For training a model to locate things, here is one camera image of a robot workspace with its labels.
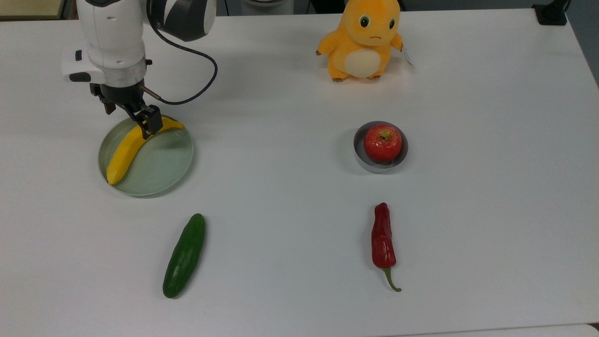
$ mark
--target plush toy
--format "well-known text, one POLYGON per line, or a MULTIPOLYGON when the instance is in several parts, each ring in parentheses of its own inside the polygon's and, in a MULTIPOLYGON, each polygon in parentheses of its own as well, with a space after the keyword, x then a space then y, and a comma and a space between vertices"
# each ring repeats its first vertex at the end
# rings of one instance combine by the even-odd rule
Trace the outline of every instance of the plush toy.
POLYGON ((403 48, 399 21, 397 0, 349 0, 339 27, 322 39, 316 54, 328 55, 335 82, 349 75, 377 79, 391 58, 391 47, 403 48))

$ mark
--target silver bowl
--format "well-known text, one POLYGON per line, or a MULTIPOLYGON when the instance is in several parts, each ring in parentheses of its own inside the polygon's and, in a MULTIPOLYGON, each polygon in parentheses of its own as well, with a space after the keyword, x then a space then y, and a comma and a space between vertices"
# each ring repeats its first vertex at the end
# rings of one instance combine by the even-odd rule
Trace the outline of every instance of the silver bowl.
POLYGON ((353 136, 353 148, 356 153, 356 159, 358 160, 358 163, 360 163, 360 166, 362 166, 364 170, 372 173, 384 173, 399 165, 402 161, 404 161, 408 153, 408 140, 403 131, 401 131, 401 129, 396 127, 395 125, 389 122, 373 121, 362 125, 356 131, 356 134, 353 136), (366 133, 368 133, 368 130, 370 130, 370 128, 378 124, 392 125, 400 132, 401 135, 400 154, 398 154, 397 157, 395 157, 393 160, 385 163, 377 163, 373 161, 368 157, 368 155, 366 154, 366 150, 364 149, 364 137, 366 137, 366 133))

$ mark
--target red chili pepper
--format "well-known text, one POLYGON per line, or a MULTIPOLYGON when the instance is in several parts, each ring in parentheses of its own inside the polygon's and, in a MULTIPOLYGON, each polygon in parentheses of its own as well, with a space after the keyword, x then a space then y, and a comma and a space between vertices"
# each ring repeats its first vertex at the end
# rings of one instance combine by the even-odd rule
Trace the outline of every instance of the red chili pepper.
POLYGON ((386 203, 381 203, 374 208, 372 246, 374 265, 383 269, 393 290, 401 291, 391 281, 391 267, 395 265, 396 261, 393 242, 391 241, 391 217, 386 203))

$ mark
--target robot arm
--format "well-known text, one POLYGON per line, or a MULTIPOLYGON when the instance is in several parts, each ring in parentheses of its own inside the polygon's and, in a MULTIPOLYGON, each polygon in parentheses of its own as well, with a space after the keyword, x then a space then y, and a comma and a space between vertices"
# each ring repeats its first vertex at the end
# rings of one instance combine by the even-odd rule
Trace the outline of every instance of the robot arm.
POLYGON ((146 139, 162 128, 160 110, 143 100, 146 59, 143 23, 183 41, 206 36, 216 0, 77 0, 85 40, 63 49, 62 74, 88 82, 107 114, 124 109, 146 139))

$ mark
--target green cucumber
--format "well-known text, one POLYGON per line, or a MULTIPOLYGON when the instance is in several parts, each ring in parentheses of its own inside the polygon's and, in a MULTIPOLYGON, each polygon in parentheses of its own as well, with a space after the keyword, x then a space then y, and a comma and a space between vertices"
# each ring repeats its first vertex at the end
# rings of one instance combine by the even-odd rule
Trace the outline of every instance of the green cucumber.
POLYGON ((164 296, 177 297, 191 279, 198 266, 206 238, 206 221, 201 214, 194 214, 181 233, 181 237, 173 250, 171 261, 162 284, 164 296))

